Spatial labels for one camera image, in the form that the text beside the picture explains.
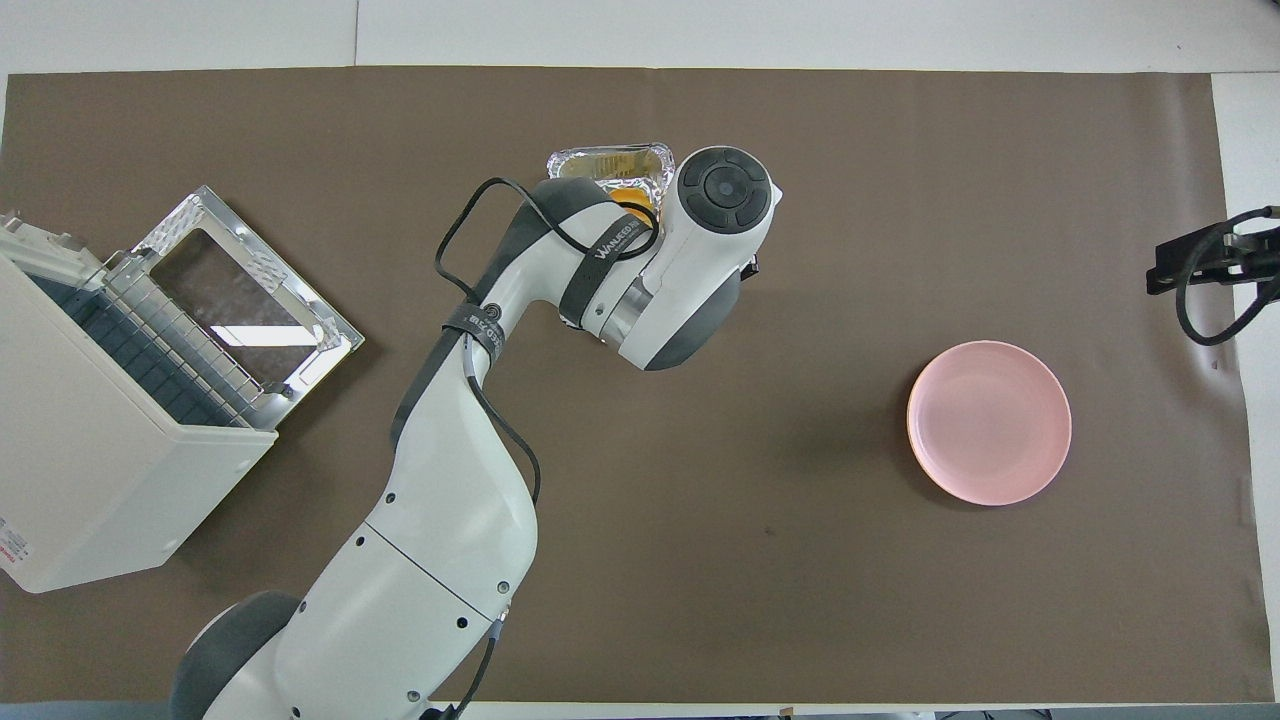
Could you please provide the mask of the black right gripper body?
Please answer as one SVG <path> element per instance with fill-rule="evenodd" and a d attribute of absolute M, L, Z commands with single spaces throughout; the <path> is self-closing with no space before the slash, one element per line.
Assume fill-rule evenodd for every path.
<path fill-rule="evenodd" d="M 1236 233 L 1235 250 L 1240 261 L 1236 283 L 1268 283 L 1279 273 L 1279 227 Z"/>

